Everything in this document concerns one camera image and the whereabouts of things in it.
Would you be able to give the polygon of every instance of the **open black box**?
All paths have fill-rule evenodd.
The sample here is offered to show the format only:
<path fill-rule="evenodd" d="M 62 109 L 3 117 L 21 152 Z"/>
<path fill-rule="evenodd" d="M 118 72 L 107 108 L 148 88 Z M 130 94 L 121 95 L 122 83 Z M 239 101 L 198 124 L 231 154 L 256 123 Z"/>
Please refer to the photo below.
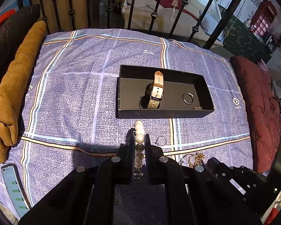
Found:
<path fill-rule="evenodd" d="M 140 109 L 139 100 L 154 74 L 164 75 L 163 98 L 159 109 Z M 182 96 L 194 96 L 191 105 Z M 184 119 L 202 118 L 214 111 L 210 92 L 202 75 L 163 68 L 121 65 L 117 82 L 116 117 L 119 119 Z"/>

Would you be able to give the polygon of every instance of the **blue bedspread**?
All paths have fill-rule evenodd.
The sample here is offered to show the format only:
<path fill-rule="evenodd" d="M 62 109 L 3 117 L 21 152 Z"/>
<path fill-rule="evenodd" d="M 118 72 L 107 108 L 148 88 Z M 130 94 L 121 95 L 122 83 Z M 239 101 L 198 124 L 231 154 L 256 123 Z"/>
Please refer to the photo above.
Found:
<path fill-rule="evenodd" d="M 252 168 L 245 104 L 227 59 L 191 43 L 128 30 L 56 33 L 42 45 L 24 99 L 23 130 L 6 163 L 17 165 L 32 206 L 76 166 L 99 165 L 127 142 L 135 120 L 115 117 L 121 64 L 197 73 L 207 82 L 215 108 L 208 116 L 143 120 L 152 143 L 166 138 L 166 155 L 179 161 L 201 152 L 205 161 L 216 157 L 228 166 Z M 120 193 L 116 201 L 124 197 Z M 1 170 L 0 201 L 15 213 Z"/>

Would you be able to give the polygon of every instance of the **pearl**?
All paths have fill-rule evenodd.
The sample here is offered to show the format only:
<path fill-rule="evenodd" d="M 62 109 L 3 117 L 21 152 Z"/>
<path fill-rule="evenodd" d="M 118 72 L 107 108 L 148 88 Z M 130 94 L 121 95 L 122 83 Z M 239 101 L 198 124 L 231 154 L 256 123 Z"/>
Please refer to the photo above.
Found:
<path fill-rule="evenodd" d="M 135 158 L 136 158 L 137 160 L 143 160 L 143 157 L 144 157 L 143 153 L 141 153 L 141 152 L 136 152 Z"/>
<path fill-rule="evenodd" d="M 135 130 L 138 130 L 138 129 L 143 129 L 143 125 L 142 124 L 137 124 L 135 126 Z"/>
<path fill-rule="evenodd" d="M 134 167 L 140 169 L 143 166 L 143 162 L 141 160 L 135 160 Z"/>
<path fill-rule="evenodd" d="M 135 137 L 135 141 L 139 144 L 143 143 L 145 141 L 145 137 L 143 135 L 137 135 Z"/>
<path fill-rule="evenodd" d="M 145 146 L 143 144 L 137 144 L 135 149 L 137 152 L 142 152 L 145 149 Z"/>
<path fill-rule="evenodd" d="M 143 123 L 141 121 L 139 121 L 139 120 L 135 122 L 135 125 L 137 125 L 137 124 L 143 125 Z"/>
<path fill-rule="evenodd" d="M 135 133 L 136 133 L 136 135 L 144 135 L 145 130 L 144 129 L 137 129 Z"/>

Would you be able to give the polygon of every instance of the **brown rolled blanket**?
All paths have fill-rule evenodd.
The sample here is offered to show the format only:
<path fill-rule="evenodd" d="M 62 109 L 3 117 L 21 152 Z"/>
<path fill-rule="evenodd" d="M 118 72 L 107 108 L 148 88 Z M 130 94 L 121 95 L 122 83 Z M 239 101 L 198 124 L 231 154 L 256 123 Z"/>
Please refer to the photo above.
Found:
<path fill-rule="evenodd" d="M 36 22 L 19 46 L 0 83 L 0 163 L 18 141 L 18 118 L 35 57 L 46 34 L 46 23 Z"/>

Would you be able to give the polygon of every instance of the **screw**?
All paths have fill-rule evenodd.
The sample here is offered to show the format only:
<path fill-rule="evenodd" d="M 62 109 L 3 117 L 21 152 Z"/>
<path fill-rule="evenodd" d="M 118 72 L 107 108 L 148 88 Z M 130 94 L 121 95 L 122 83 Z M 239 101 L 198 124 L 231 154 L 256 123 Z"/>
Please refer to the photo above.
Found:
<path fill-rule="evenodd" d="M 76 168 L 76 171 L 79 172 L 79 173 L 84 172 L 84 170 L 85 170 L 85 166 L 83 166 L 83 165 L 80 165 Z"/>
<path fill-rule="evenodd" d="M 165 157 L 165 156 L 162 156 L 162 157 L 160 157 L 159 158 L 159 160 L 161 161 L 161 162 L 167 162 L 169 159 L 167 158 L 167 157 Z"/>
<path fill-rule="evenodd" d="M 195 166 L 195 170 L 196 170 L 197 172 L 201 173 L 201 172 L 204 171 L 204 167 L 201 166 L 201 165 L 196 165 L 196 166 Z"/>
<path fill-rule="evenodd" d="M 118 156 L 115 156 L 111 159 L 112 162 L 119 162 L 120 160 L 121 160 L 121 158 Z"/>

